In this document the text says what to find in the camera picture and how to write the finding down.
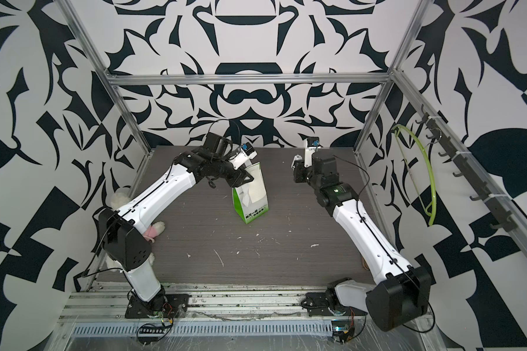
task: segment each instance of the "black hook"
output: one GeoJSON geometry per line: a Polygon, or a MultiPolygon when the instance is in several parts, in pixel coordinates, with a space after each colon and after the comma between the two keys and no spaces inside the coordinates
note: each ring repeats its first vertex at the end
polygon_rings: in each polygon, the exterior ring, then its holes
{"type": "Polygon", "coordinates": [[[422,116],[422,119],[420,119],[419,121],[414,121],[415,123],[422,124],[422,123],[426,123],[428,121],[429,114],[426,111],[424,111],[424,105],[422,105],[422,112],[424,114],[422,116]]]}
{"type": "Polygon", "coordinates": [[[443,136],[443,133],[441,132],[441,130],[439,128],[434,128],[432,129],[432,136],[429,136],[429,135],[426,135],[425,137],[427,137],[428,139],[431,139],[431,142],[429,142],[430,144],[437,144],[439,143],[439,141],[441,140],[441,137],[443,136]]]}
{"type": "Polygon", "coordinates": [[[216,184],[213,182],[213,180],[215,179],[209,179],[209,177],[206,177],[208,182],[209,182],[209,186],[211,186],[212,189],[216,188],[216,184]]]}
{"type": "Polygon", "coordinates": [[[498,229],[503,228],[503,227],[504,227],[504,225],[502,223],[500,223],[500,224],[492,224],[492,223],[490,223],[490,228],[492,228],[494,230],[498,230],[498,229]]]}

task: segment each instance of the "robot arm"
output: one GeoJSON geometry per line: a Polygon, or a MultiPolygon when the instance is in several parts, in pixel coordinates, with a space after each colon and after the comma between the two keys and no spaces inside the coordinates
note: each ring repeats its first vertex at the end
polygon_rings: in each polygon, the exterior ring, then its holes
{"type": "Polygon", "coordinates": [[[371,221],[357,193],[339,181],[336,159],[317,152],[317,138],[309,139],[305,142],[304,159],[297,155],[293,160],[295,182],[312,186],[318,203],[351,237],[377,284],[361,284],[349,278],[330,284],[326,291],[330,309],[336,311],[345,306],[369,312],[383,331],[426,314],[431,285],[427,270],[414,268],[393,248],[371,221]],[[309,157],[312,162],[307,166],[309,157]]]}
{"type": "Polygon", "coordinates": [[[225,154],[230,144],[230,140],[208,133],[203,146],[180,154],[168,171],[136,198],[116,211],[104,209],[99,214],[102,248],[123,270],[148,311],[160,311],[165,300],[164,289],[148,262],[150,244],[142,234],[160,212],[203,178],[212,177],[210,185],[224,178],[231,187],[253,180],[243,165],[256,156],[256,151],[246,143],[231,157],[232,152],[225,154]]]}

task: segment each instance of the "aluminum frame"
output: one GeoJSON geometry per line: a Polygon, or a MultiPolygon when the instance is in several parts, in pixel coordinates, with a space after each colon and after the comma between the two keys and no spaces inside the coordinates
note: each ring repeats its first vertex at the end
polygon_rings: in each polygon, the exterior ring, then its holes
{"type": "MultiPolygon", "coordinates": [[[[139,165],[139,168],[136,172],[135,179],[133,179],[133,183],[131,184],[131,188],[129,190],[129,198],[134,198],[136,190],[141,183],[141,180],[143,179],[144,173],[147,170],[147,165],[150,162],[150,159],[152,158],[152,155],[154,154],[154,150],[150,151],[146,155],[144,155],[143,160],[141,161],[141,164],[139,165]]],[[[99,255],[97,258],[91,263],[89,272],[96,272],[100,269],[100,267],[103,266],[103,263],[105,262],[105,251],[102,249],[99,252],[99,255]]],[[[90,277],[87,277],[84,281],[84,289],[83,291],[89,291],[91,289],[92,284],[94,283],[95,279],[97,278],[97,275],[91,275],[90,277]]]]}
{"type": "Polygon", "coordinates": [[[61,11],[64,19],[66,20],[67,25],[72,32],[72,35],[82,46],[82,50],[86,54],[86,58],[90,61],[92,68],[95,73],[98,75],[99,80],[102,82],[103,87],[107,91],[109,97],[113,100],[113,103],[119,109],[121,116],[129,126],[132,135],[135,137],[136,142],[141,146],[141,149],[145,154],[148,154],[151,150],[150,145],[148,145],[147,139],[144,137],[143,132],[139,128],[135,117],[127,108],[127,104],[123,100],[123,97],[119,94],[116,87],[113,87],[105,74],[105,65],[103,64],[102,59],[99,57],[98,50],[95,48],[94,44],[91,41],[90,35],[86,32],[82,21],[78,17],[76,10],[72,6],[70,0],[54,0],[58,5],[59,10],[61,11]]]}
{"type": "Polygon", "coordinates": [[[389,81],[388,73],[108,75],[111,85],[301,84],[389,81]]]}
{"type": "MultiPolygon", "coordinates": [[[[418,33],[420,32],[420,29],[422,28],[422,21],[424,19],[424,16],[427,12],[427,9],[429,5],[431,5],[434,2],[434,0],[420,0],[418,4],[416,5],[416,8],[414,10],[414,15],[412,16],[412,20],[408,24],[408,28],[406,28],[406,32],[404,33],[404,36],[402,37],[402,41],[400,42],[400,45],[398,46],[398,50],[396,50],[396,55],[394,56],[394,60],[391,63],[391,66],[388,68],[388,74],[391,75],[392,72],[394,72],[395,69],[400,68],[402,62],[406,58],[406,55],[410,51],[410,48],[412,46],[412,43],[414,40],[416,40],[416,37],[418,36],[418,33]]],[[[385,83],[383,85],[383,88],[381,88],[381,91],[375,98],[375,103],[373,104],[373,107],[371,108],[371,111],[369,111],[369,114],[367,115],[365,119],[365,125],[363,126],[363,129],[361,129],[361,132],[359,133],[359,136],[357,137],[357,141],[355,141],[355,146],[353,147],[353,150],[357,154],[359,150],[363,147],[363,144],[369,137],[369,134],[371,133],[372,126],[377,121],[377,118],[379,118],[379,112],[386,101],[386,98],[388,97],[388,93],[392,89],[392,80],[388,83],[385,83]]]]}
{"type": "MultiPolygon", "coordinates": [[[[363,161],[363,158],[361,157],[361,155],[359,154],[355,155],[355,160],[357,161],[357,164],[360,167],[362,167],[365,170],[367,169],[367,165],[365,165],[365,161],[363,161]]],[[[359,170],[359,172],[361,173],[361,176],[363,177],[363,179],[365,179],[365,172],[363,172],[362,170],[359,170]]],[[[377,201],[377,196],[375,194],[375,191],[372,188],[370,181],[368,181],[367,184],[365,185],[364,191],[367,194],[367,197],[369,197],[369,201],[371,202],[371,205],[372,205],[372,210],[375,212],[375,218],[378,221],[378,223],[375,223],[375,224],[377,225],[377,227],[379,227],[381,233],[385,235],[388,241],[393,246],[396,246],[396,238],[394,237],[394,235],[392,235],[392,232],[388,230],[389,228],[387,225],[388,222],[386,221],[383,211],[380,208],[379,201],[377,201]]]]}
{"type": "Polygon", "coordinates": [[[421,95],[414,84],[408,79],[408,77],[401,72],[400,70],[394,70],[390,74],[391,79],[394,80],[396,86],[400,88],[406,99],[414,107],[416,112],[420,115],[423,115],[424,112],[429,116],[435,117],[434,121],[437,124],[437,128],[442,131],[443,135],[446,135],[451,138],[451,142],[454,144],[456,149],[463,153],[464,158],[473,170],[477,173],[477,176],[484,182],[486,182],[486,187],[488,191],[495,195],[495,198],[502,204],[502,206],[511,211],[511,219],[517,224],[517,228],[509,232],[509,235],[514,240],[514,242],[519,246],[519,249],[527,257],[527,216],[523,214],[519,207],[513,202],[509,195],[494,181],[492,176],[486,172],[484,167],[478,162],[478,160],[472,155],[468,148],[461,142],[456,134],[449,128],[449,125],[443,121],[443,119],[436,113],[436,110],[431,106],[431,104],[421,95]]]}
{"type": "MultiPolygon", "coordinates": [[[[331,321],[347,320],[347,316],[309,316],[299,303],[308,292],[323,292],[325,286],[262,286],[262,285],[194,285],[194,284],[163,284],[167,293],[186,293],[191,295],[187,313],[179,318],[179,323],[185,326],[211,325],[246,325],[240,322],[257,321],[257,324],[270,326],[281,325],[316,325],[329,326],[331,321]]],[[[69,302],[61,313],[45,350],[62,350],[71,340],[72,333],[79,327],[95,327],[95,333],[114,335],[107,337],[127,337],[129,333],[121,333],[122,328],[133,328],[152,322],[153,319],[125,319],[127,309],[127,292],[129,286],[125,283],[95,282],[90,292],[73,292],[69,302]]],[[[365,319],[365,316],[355,316],[355,320],[365,319]]],[[[431,315],[414,320],[417,328],[427,329],[433,322],[431,315]]],[[[324,333],[304,333],[304,331],[286,333],[271,332],[265,335],[321,335],[324,333]]],[[[437,329],[418,335],[426,351],[444,351],[441,335],[437,329]]]]}

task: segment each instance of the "black and white patterned wall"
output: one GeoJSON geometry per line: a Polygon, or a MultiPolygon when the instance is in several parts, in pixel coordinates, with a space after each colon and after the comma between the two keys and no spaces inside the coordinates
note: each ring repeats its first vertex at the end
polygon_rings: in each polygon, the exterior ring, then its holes
{"type": "Polygon", "coordinates": [[[257,147],[353,147],[379,83],[121,87],[151,146],[201,145],[211,132],[257,147]]]}
{"type": "MultiPolygon", "coordinates": [[[[436,0],[403,66],[497,183],[527,215],[527,1],[436,0]]],[[[362,151],[397,249],[428,267],[431,304],[450,350],[527,349],[527,259],[439,145],[427,148],[437,216],[422,210],[396,139],[395,123],[424,145],[430,132],[398,88],[362,151]]],[[[400,139],[424,203],[429,178],[420,151],[400,139]]]]}
{"type": "MultiPolygon", "coordinates": [[[[106,67],[119,75],[386,72],[417,3],[73,1],[106,67]]],[[[211,131],[260,147],[300,147],[310,136],[352,147],[378,89],[190,85],[127,87],[123,94],[153,147],[201,144],[217,120],[211,131]]]]}
{"type": "Polygon", "coordinates": [[[0,0],[0,350],[40,349],[143,152],[52,0],[0,0]]]}
{"type": "Polygon", "coordinates": [[[78,0],[114,74],[384,71],[418,0],[78,0]]]}

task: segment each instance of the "pink plush toy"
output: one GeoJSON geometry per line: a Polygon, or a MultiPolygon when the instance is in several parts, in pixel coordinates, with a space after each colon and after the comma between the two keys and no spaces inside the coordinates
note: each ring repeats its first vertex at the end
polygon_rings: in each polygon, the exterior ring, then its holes
{"type": "MultiPolygon", "coordinates": [[[[127,203],[129,203],[131,199],[122,192],[115,192],[111,199],[109,200],[109,205],[112,209],[117,209],[127,203]]],[[[147,228],[147,231],[143,233],[143,238],[148,242],[155,242],[155,239],[162,231],[165,229],[164,222],[156,222],[150,227],[147,228]]]]}
{"type": "Polygon", "coordinates": [[[156,222],[147,228],[147,231],[143,233],[143,238],[148,242],[155,242],[155,239],[162,231],[164,231],[164,222],[156,222]]]}

